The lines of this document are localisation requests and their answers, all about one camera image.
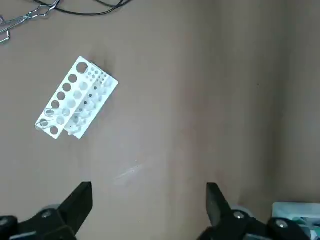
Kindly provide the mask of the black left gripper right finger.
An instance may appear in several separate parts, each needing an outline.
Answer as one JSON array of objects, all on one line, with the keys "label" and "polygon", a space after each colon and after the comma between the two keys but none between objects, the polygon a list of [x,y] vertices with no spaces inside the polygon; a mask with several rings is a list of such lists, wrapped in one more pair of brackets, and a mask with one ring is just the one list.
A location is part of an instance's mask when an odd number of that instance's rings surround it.
[{"label": "black left gripper right finger", "polygon": [[219,186],[206,184],[206,212],[210,221],[199,240],[309,240],[294,221],[271,217],[262,223],[243,210],[232,209]]}]

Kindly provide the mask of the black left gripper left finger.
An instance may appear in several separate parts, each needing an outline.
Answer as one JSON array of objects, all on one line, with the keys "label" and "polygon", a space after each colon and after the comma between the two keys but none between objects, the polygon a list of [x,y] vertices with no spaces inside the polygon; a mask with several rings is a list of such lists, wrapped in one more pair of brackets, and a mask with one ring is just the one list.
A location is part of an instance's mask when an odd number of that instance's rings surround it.
[{"label": "black left gripper left finger", "polygon": [[2,240],[75,240],[76,234],[93,208],[90,181],[78,187],[57,207],[48,207],[28,220],[19,222],[14,215],[0,217]]}]

